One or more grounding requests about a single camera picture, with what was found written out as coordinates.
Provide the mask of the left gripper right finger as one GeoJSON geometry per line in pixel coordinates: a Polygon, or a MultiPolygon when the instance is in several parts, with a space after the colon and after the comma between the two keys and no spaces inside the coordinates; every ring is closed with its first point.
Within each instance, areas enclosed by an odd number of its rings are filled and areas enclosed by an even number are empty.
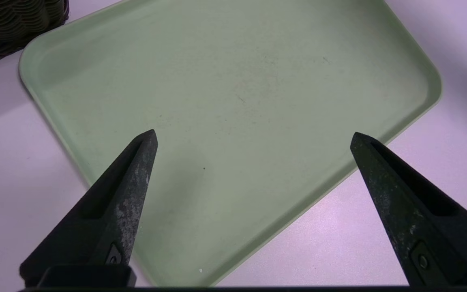
{"type": "Polygon", "coordinates": [[[380,141],[350,150],[410,286],[467,286],[467,210],[380,141]]]}

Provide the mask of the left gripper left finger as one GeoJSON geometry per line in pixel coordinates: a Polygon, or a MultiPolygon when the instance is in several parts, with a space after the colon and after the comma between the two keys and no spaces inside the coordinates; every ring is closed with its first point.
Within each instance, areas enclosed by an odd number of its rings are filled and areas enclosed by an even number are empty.
{"type": "Polygon", "coordinates": [[[129,266],[158,141],[135,137],[19,268],[25,284],[135,284],[129,266]]]}

